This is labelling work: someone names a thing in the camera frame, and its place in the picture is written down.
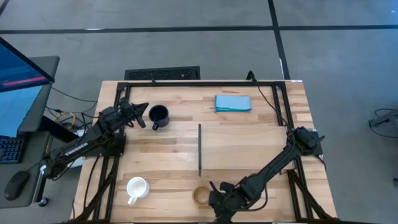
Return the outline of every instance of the monitor screen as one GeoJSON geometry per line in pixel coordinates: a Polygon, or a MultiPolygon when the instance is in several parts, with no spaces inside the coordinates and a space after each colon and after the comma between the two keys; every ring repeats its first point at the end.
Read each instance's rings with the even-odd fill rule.
{"type": "Polygon", "coordinates": [[[0,38],[0,92],[50,82],[53,82],[50,75],[0,38]]]}

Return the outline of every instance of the folded blue towel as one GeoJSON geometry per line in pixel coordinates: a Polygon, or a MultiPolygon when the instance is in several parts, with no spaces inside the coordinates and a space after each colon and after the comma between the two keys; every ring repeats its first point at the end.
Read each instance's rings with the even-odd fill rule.
{"type": "Polygon", "coordinates": [[[251,111],[250,96],[216,95],[216,112],[251,111]]]}

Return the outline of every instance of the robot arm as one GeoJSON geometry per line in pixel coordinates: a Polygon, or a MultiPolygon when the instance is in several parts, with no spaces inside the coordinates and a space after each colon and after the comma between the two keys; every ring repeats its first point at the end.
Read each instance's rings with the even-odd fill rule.
{"type": "Polygon", "coordinates": [[[52,150],[40,162],[40,172],[44,177],[54,179],[67,168],[69,163],[88,152],[99,147],[110,150],[117,147],[118,139],[114,132],[125,125],[133,127],[132,121],[135,120],[140,127],[144,128],[142,114],[147,107],[148,103],[130,105],[122,101],[119,108],[112,106],[106,108],[99,113],[97,122],[82,137],[76,138],[59,149],[52,150]]]}
{"type": "Polygon", "coordinates": [[[284,150],[258,173],[244,177],[236,185],[222,182],[220,192],[210,182],[209,205],[216,214],[215,223],[230,224],[236,212],[248,211],[261,197],[268,181],[298,156],[311,155],[323,139],[316,139],[304,127],[288,133],[289,142],[284,150]]]}

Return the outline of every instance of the gray floor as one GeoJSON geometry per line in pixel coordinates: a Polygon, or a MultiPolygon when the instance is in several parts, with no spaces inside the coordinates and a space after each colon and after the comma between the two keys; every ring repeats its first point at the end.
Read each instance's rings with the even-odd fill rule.
{"type": "MultiPolygon", "coordinates": [[[[398,3],[382,0],[275,0],[282,26],[398,24],[398,3]]],[[[270,25],[265,0],[11,0],[0,30],[270,25]]],[[[398,30],[281,32],[292,79],[304,81],[323,143],[338,216],[397,223],[397,139],[373,134],[378,108],[398,108],[398,30]]],[[[122,80],[129,68],[199,65],[202,79],[281,79],[272,31],[150,34],[2,35],[27,56],[59,55],[55,87],[95,99],[102,80],[122,80]]],[[[48,106],[90,107],[52,92],[48,106]]],[[[45,208],[0,210],[1,223],[66,220],[79,169],[51,183],[45,208]]]]}

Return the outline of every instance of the yellow cable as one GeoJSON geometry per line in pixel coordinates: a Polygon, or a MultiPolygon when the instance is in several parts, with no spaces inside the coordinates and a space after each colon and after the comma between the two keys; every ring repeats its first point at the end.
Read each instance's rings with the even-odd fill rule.
{"type": "Polygon", "coordinates": [[[69,114],[69,115],[71,115],[73,117],[72,124],[70,125],[70,127],[73,127],[73,124],[75,124],[75,121],[76,121],[76,115],[74,113],[72,113],[72,112],[69,112],[69,113],[62,112],[61,114],[59,114],[58,116],[56,116],[54,118],[54,121],[55,120],[60,121],[59,118],[62,117],[63,115],[65,115],[65,114],[69,114]]]}

